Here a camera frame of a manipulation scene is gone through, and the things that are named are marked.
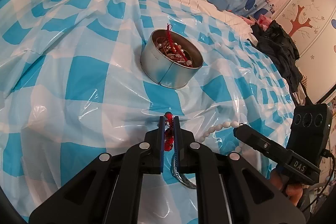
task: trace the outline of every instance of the human hand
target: human hand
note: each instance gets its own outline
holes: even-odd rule
[[[278,190],[281,191],[283,189],[284,184],[276,169],[271,171],[269,180],[271,184],[273,184]],[[290,184],[286,188],[286,195],[289,196],[289,200],[293,203],[294,206],[298,204],[300,198],[302,197],[302,193],[303,185],[301,183]]]

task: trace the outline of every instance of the metal tin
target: metal tin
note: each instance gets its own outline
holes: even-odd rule
[[[175,32],[170,32],[174,42],[181,45],[189,53],[193,61],[193,68],[180,65],[163,53],[154,44],[158,37],[166,37],[167,30],[159,29],[152,32],[145,49],[140,57],[140,64],[143,71],[155,83],[172,89],[184,87],[195,73],[203,65],[203,57],[200,51],[186,38]]]

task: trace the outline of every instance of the screw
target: screw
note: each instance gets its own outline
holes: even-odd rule
[[[240,155],[236,152],[233,152],[229,155],[230,159],[232,160],[239,160],[240,159]]]
[[[139,144],[139,147],[141,149],[148,149],[151,145],[149,143],[143,142],[141,144]]]
[[[190,144],[190,148],[192,149],[199,149],[201,146],[199,143],[193,142]]]
[[[99,159],[100,159],[101,161],[107,161],[107,160],[110,159],[110,155],[107,154],[107,153],[101,154],[101,155],[99,156]]]

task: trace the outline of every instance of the camera lens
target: camera lens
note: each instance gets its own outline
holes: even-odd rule
[[[295,119],[294,119],[294,123],[295,124],[299,124],[301,122],[301,115],[300,114],[297,114],[295,116]]]
[[[304,127],[310,126],[312,120],[313,116],[310,113],[306,113],[303,117],[303,126]]]
[[[323,122],[323,117],[321,114],[317,115],[315,118],[315,126],[319,127]]]

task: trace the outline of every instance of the blue checkered plastic sheet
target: blue checkered plastic sheet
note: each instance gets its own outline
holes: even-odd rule
[[[26,219],[97,155],[141,142],[166,111],[196,138],[235,120],[287,142],[294,105],[280,74],[215,18],[169,0],[0,0],[0,18],[0,184]],[[167,23],[204,58],[180,90],[140,66],[150,34]],[[240,152],[265,176],[274,166],[232,128],[205,144]],[[172,153],[162,175],[144,177],[141,223],[197,223],[196,191],[171,176]]]

